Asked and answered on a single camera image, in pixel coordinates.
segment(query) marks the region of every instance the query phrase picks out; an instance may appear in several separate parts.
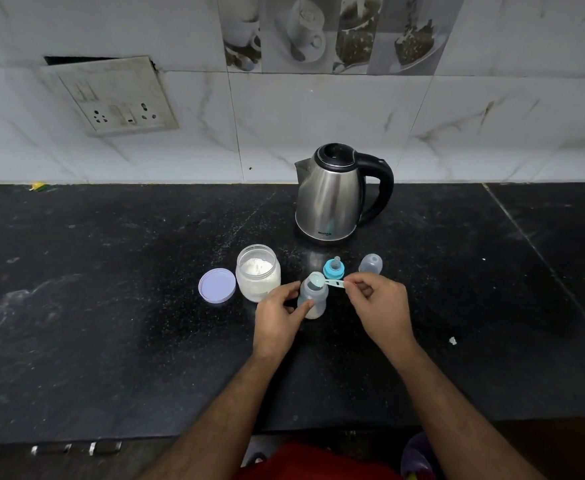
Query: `stainless steel kettle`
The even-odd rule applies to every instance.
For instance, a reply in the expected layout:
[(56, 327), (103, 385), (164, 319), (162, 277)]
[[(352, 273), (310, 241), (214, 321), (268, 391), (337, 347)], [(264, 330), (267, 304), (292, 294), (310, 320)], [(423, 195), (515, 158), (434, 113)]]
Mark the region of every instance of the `stainless steel kettle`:
[[(295, 163), (299, 196), (295, 220), (305, 234), (320, 241), (338, 241), (375, 218), (388, 204), (394, 176), (390, 166), (350, 146), (330, 143), (312, 158)], [(379, 195), (363, 209), (365, 177), (379, 179)]]

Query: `forearm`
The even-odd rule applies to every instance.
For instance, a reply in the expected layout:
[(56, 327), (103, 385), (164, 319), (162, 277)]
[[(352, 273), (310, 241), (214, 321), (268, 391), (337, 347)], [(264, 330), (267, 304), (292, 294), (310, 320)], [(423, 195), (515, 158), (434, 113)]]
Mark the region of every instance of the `forearm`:
[(543, 476), (468, 402), (415, 345), (410, 361), (389, 356), (449, 480), (542, 479)]
[(278, 365), (251, 356), (192, 428), (139, 480), (231, 479)]

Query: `electrical socket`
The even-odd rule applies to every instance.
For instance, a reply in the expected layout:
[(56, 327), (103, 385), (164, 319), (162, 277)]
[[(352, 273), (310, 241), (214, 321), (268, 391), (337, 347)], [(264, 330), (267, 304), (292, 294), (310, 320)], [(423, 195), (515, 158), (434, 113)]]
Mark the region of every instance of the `electrical socket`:
[(74, 103), (73, 109), (88, 134), (105, 136), (178, 127), (147, 57), (55, 65), (46, 67), (45, 72), (59, 78), (67, 91), (60, 96)]

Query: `kettle lid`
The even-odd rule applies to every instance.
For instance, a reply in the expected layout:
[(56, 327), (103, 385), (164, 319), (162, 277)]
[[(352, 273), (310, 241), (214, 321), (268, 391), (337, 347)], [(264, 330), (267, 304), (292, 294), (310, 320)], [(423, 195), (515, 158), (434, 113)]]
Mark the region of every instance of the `kettle lid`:
[(341, 143), (329, 143), (315, 152), (317, 165), (325, 170), (345, 172), (356, 168), (355, 151)]

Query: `black kettle handle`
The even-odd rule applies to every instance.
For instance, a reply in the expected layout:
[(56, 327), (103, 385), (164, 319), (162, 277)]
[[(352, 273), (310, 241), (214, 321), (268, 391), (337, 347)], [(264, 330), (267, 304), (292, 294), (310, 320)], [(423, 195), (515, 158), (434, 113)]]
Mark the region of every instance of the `black kettle handle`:
[(390, 165), (372, 155), (366, 153), (356, 153), (357, 167), (363, 177), (375, 177), (379, 179), (379, 195), (369, 209), (361, 213), (359, 224), (366, 224), (379, 215), (385, 208), (392, 195), (392, 188), (395, 184), (395, 176), (392, 174)]

